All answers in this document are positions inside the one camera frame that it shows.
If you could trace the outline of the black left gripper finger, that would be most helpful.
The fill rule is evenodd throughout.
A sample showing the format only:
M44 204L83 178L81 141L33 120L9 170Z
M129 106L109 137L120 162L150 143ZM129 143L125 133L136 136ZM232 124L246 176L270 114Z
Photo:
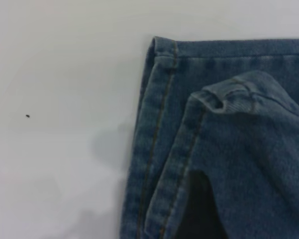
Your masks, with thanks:
M189 196L180 223L182 239L226 239L209 178L202 171L189 173Z

